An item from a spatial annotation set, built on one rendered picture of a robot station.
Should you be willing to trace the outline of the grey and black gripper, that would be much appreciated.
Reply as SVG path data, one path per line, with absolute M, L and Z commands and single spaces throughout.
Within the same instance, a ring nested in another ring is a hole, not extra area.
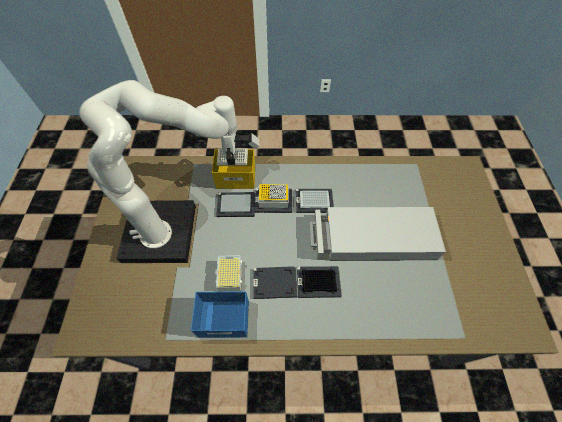
M 226 154 L 227 156 L 228 165 L 235 165 L 235 158 L 233 154 L 235 153 L 235 148 L 237 148 L 236 142 L 234 142 L 236 131 L 231 135 L 225 135 L 221 138 L 222 151 L 223 154 Z M 230 157 L 230 154 L 232 154 L 232 157 Z

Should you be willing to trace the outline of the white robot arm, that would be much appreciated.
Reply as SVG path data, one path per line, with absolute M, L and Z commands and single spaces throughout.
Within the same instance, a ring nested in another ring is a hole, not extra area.
M 145 122 L 175 126 L 205 138 L 219 139 L 237 130 L 234 103 L 228 96 L 219 96 L 194 108 L 180 99 L 151 92 L 139 82 L 128 80 L 90 97 L 81 105 L 81 120 L 99 136 L 89 152 L 90 175 L 134 226 L 136 230 L 130 230 L 130 235 L 139 235 L 133 239 L 139 238 L 144 246 L 155 249 L 170 240 L 172 229 L 161 220 L 148 196 L 134 183 L 122 155 L 132 137 L 130 124 L 119 114 L 125 109 Z

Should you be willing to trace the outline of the blue open-top bin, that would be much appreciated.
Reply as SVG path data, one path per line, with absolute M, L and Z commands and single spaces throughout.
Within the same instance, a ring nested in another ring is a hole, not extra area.
M 196 292 L 191 331 L 198 338 L 247 337 L 249 300 L 244 292 Z

